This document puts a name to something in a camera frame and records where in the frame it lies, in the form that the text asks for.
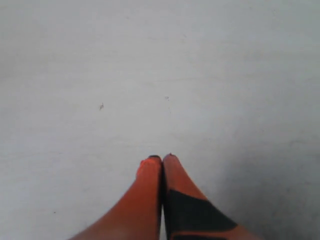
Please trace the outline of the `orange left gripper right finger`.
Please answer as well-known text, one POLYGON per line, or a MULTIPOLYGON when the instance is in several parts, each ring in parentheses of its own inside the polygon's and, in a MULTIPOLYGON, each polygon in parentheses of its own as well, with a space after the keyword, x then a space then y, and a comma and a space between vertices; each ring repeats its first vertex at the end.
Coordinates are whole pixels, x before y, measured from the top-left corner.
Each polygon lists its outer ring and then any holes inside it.
POLYGON ((174 154, 163 165, 163 210, 169 240, 256 240, 258 237, 218 210, 174 154))

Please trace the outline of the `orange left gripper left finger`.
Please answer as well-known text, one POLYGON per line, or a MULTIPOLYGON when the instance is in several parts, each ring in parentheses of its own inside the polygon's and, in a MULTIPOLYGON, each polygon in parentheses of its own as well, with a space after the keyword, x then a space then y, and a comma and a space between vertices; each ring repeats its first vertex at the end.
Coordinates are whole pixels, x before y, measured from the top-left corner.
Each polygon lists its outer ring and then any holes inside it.
POLYGON ((161 225, 162 160, 140 162, 133 184, 99 220, 73 240, 158 240, 161 225))

